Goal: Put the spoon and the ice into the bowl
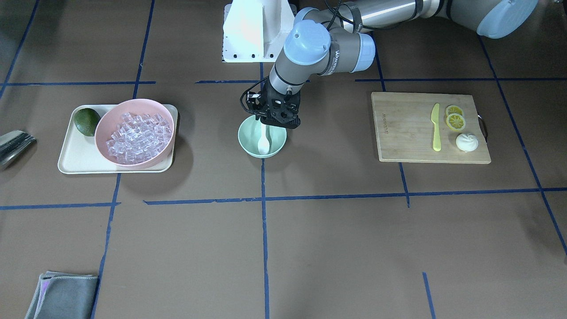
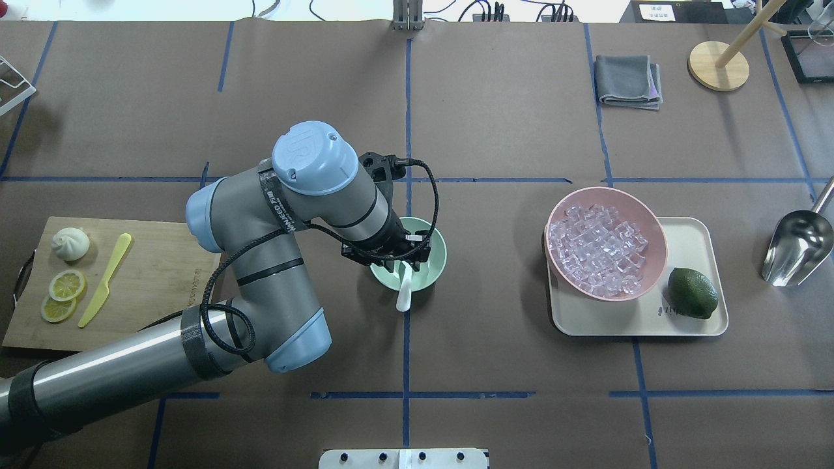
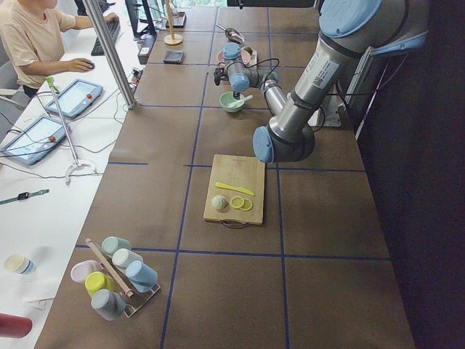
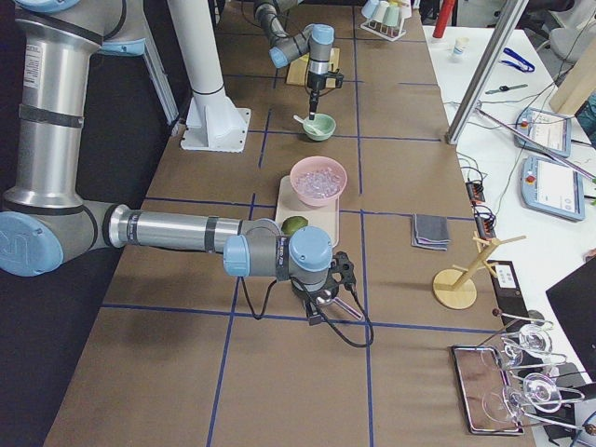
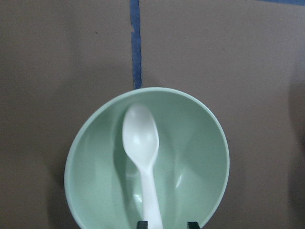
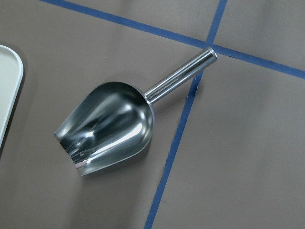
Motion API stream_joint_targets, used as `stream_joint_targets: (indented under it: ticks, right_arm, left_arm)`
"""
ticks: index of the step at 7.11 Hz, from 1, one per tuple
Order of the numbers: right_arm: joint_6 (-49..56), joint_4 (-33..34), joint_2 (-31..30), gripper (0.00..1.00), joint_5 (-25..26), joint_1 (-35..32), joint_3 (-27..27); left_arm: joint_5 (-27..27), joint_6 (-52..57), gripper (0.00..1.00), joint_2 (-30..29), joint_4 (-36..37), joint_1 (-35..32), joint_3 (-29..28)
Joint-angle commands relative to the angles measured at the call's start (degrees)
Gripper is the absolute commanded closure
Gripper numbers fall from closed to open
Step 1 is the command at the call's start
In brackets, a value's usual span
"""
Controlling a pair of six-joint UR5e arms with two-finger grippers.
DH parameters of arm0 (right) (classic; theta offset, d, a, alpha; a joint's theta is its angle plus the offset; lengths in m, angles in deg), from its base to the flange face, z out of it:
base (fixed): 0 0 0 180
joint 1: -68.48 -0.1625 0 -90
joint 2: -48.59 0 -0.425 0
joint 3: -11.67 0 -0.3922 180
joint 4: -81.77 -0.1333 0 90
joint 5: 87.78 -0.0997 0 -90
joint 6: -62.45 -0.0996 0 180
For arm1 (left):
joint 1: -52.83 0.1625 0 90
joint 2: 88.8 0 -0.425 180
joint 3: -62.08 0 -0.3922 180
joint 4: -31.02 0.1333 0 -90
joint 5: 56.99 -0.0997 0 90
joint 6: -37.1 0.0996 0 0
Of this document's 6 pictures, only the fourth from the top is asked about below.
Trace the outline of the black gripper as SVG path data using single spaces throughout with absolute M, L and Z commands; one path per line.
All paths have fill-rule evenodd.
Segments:
M 309 89 L 309 120 L 315 119 L 319 97 L 321 95 L 321 91 L 326 88 L 328 79 L 333 79 L 337 88 L 341 88 L 343 86 L 344 75 L 339 69 L 335 71 L 328 71 L 325 74 L 317 74 L 310 69 L 306 71 L 305 86 Z
M 291 284 L 295 294 L 303 300 L 306 318 L 310 326 L 323 322 L 321 308 L 330 305 L 337 305 L 351 318 L 356 318 L 356 309 L 338 297 L 341 286 L 347 291 L 356 292 L 354 265 L 345 252 L 338 251 L 332 256 L 327 277 L 317 287 L 312 285 L 302 286 L 295 278 L 291 280 Z

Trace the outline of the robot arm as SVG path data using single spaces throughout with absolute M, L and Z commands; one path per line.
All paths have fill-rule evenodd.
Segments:
M 308 119 L 314 120 L 321 91 L 329 79 L 341 88 L 344 75 L 338 69 L 331 70 L 331 53 L 334 43 L 334 28 L 323 23 L 307 25 L 296 35 L 288 34 L 280 16 L 301 1 L 260 0 L 253 2 L 253 17 L 264 31 L 269 42 L 269 56 L 277 68 L 308 55 L 305 86 L 309 89 Z
M 166 210 L 214 209 L 237 215 L 248 201 L 271 203 L 273 185 L 256 170 L 264 129 L 286 130 L 305 108 L 304 93 L 273 76 L 264 40 L 233 13 L 216 34 L 224 54 L 227 88 L 255 112 L 244 156 L 171 151 L 155 88 L 140 57 L 95 55 L 90 61 L 87 124 L 76 189 L 90 200 Z M 143 249 L 137 269 L 148 273 L 164 261 L 164 279 L 139 281 L 126 294 L 115 274 L 125 253 L 100 249 L 34 278 L 1 277 L 1 332 L 12 343 L 30 332 L 55 337 L 84 332 L 102 301 L 165 307 L 216 308 L 232 298 L 235 281 L 208 255 Z

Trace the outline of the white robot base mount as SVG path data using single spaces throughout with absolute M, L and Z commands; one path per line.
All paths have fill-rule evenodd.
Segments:
M 240 153 L 251 110 L 237 108 L 226 94 L 210 7 L 188 0 L 168 5 L 192 90 L 182 149 Z

